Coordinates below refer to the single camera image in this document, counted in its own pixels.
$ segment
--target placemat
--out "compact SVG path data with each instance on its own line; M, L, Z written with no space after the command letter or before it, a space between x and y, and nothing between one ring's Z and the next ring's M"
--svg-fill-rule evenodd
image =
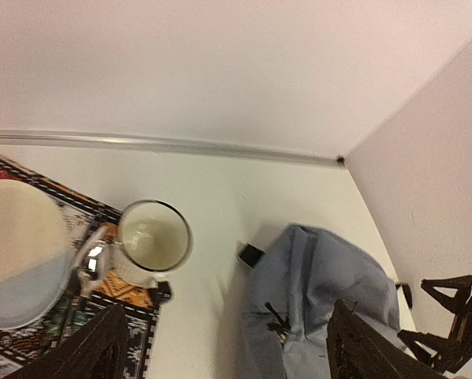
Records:
M3 156L0 156L0 179L28 183L55 201L66 222L73 253L100 225L106 224L110 233L117 230L122 214L119 210L66 188ZM23 328L0 331L0 378L56 347L111 303L124 306L129 329L123 378L145 378L159 319L160 302L156 299L151 291L120 280L114 272L110 272L104 283L94 291L83 312L77 308L78 298L64 294L52 310L39 320Z

